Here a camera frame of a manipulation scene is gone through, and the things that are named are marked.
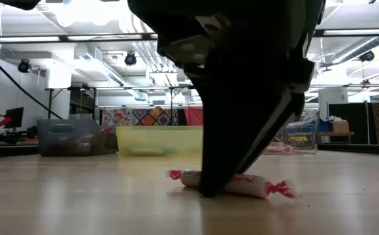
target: red and white candy wrapper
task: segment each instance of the red and white candy wrapper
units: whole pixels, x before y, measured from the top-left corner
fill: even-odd
[[[179,180],[185,186],[196,187],[200,181],[200,170],[169,170],[167,177],[172,180]],[[225,191],[228,193],[238,193],[241,195],[266,198],[271,193],[280,193],[288,198],[296,198],[292,183],[289,180],[272,184],[262,176],[253,176],[247,174],[236,174],[233,179],[226,185]]]
[[[294,151],[294,147],[291,145],[287,145],[284,143],[272,142],[265,148],[264,153],[292,153]]]

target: ceiling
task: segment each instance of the ceiling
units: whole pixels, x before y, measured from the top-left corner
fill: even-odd
[[[93,14],[99,14],[98,17],[105,17],[105,25],[97,25],[94,22],[87,22],[82,17],[68,27],[63,27],[58,22],[59,12],[53,5],[47,5],[44,1],[31,11],[22,11],[12,7],[3,7],[0,5],[0,36],[31,36],[31,35],[83,35],[96,33],[123,33],[127,24],[131,24],[137,31],[151,31],[144,24],[133,18],[127,8],[127,3],[121,0],[120,3],[104,3],[104,13],[93,10]],[[327,0],[325,15],[320,29],[359,29],[359,28],[379,28],[379,0],[374,4],[368,4],[367,0]],[[328,63],[330,59],[344,52],[347,47],[363,40],[359,37],[331,37],[331,38],[313,38],[308,58],[322,63]],[[127,80],[130,86],[150,86],[150,79],[147,75],[147,61],[137,52],[137,63],[134,66],[126,66],[124,58],[127,52],[135,52],[136,44],[132,42],[87,42],[75,44],[6,44],[3,46],[3,54],[11,55],[18,52],[52,52],[60,55],[64,50],[74,50],[74,56],[71,59],[62,59],[74,68],[73,81],[99,84],[101,86],[109,85],[108,79],[96,69],[84,66],[80,56],[86,53],[95,55],[95,49],[101,51],[103,63]],[[158,65],[170,65],[168,61],[162,59],[156,53],[156,44],[147,44],[145,46],[147,53],[156,55]],[[348,61],[339,65],[331,66],[330,71],[325,71],[325,67],[318,66],[314,75],[313,84],[359,84],[364,78],[376,78],[375,84],[379,84],[379,46],[372,49],[375,54],[374,61],[360,62]],[[181,70],[167,72],[177,72],[177,83],[188,84],[188,79]],[[309,97],[316,96],[317,89],[307,93]],[[379,95],[379,89],[371,91],[373,95]]]

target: yellow plastic bin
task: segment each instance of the yellow plastic bin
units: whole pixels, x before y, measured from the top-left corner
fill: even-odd
[[[201,156],[203,127],[119,126],[116,129],[121,156]]]

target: desk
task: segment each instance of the desk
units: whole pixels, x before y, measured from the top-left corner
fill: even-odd
[[[0,142],[0,146],[38,146],[39,141],[25,141],[25,142],[17,142],[16,144],[8,144],[5,142]]]

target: ceiling pipe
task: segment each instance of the ceiling pipe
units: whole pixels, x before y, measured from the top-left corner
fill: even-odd
[[[321,20],[320,22],[320,25],[323,25],[324,23],[326,23],[326,21],[333,16],[333,14],[339,10],[339,8],[341,7],[342,5],[337,5],[335,9],[333,9],[328,15],[325,15],[323,16],[323,19]]]
[[[148,50],[150,50],[150,53],[154,54],[155,55],[155,60],[157,61],[157,63],[159,65],[161,65],[161,71],[162,72],[166,72],[166,71],[169,71],[169,68],[168,68],[168,64],[166,63],[166,61],[164,60],[163,56],[157,56],[156,55],[156,50],[153,49],[153,42],[144,42],[147,47],[148,47]]]
[[[111,76],[114,75],[117,79],[120,80],[120,82],[123,85],[126,85],[127,81],[126,81],[126,79],[124,79],[123,76],[121,76],[120,74],[117,74],[116,72],[114,72],[114,69],[110,65],[107,65],[106,63],[102,63],[102,64],[107,69],[107,71],[109,71],[111,73]],[[148,101],[149,100],[149,97],[148,97],[147,93],[144,93],[144,92],[141,92],[141,91],[138,91],[138,90],[132,90],[132,89],[127,89],[127,92],[130,93],[132,96],[134,96],[134,98],[135,98],[136,101]]]
[[[338,52],[335,55],[333,55],[330,59],[331,65],[345,63],[351,59],[357,58],[358,56],[372,50],[377,46],[379,46],[379,37],[365,37],[353,43],[341,52]]]
[[[154,42],[148,42],[148,45],[149,45],[151,51],[156,52],[156,45]],[[163,68],[166,68],[168,70],[168,72],[175,72],[174,67],[172,66],[172,62],[170,60],[166,59],[166,57],[157,56],[156,58],[160,59],[160,63],[163,64]]]
[[[131,14],[127,30],[129,32],[131,31],[131,33],[143,32],[141,23],[141,20],[137,16]],[[156,59],[153,57],[153,55],[150,55],[150,50],[147,50],[145,43],[136,42],[135,45],[140,50],[140,52],[142,52],[140,56],[146,57],[146,60],[148,62],[146,65],[149,66],[154,72],[161,71],[161,66],[156,63]]]
[[[140,43],[140,45],[142,45],[143,47],[143,50],[148,53],[148,59],[153,63],[153,65],[155,65],[157,69],[156,71],[161,72],[162,66],[159,63],[157,63],[156,54],[150,48],[148,48],[145,42],[138,42],[138,43]]]
[[[135,51],[137,53],[139,53],[140,57],[142,58],[144,64],[149,67],[152,71],[156,71],[156,66],[154,65],[151,65],[147,56],[146,56],[146,53],[142,51],[142,49],[140,48],[140,46],[137,45],[137,42],[132,42],[131,45],[133,46],[133,48],[135,49]]]

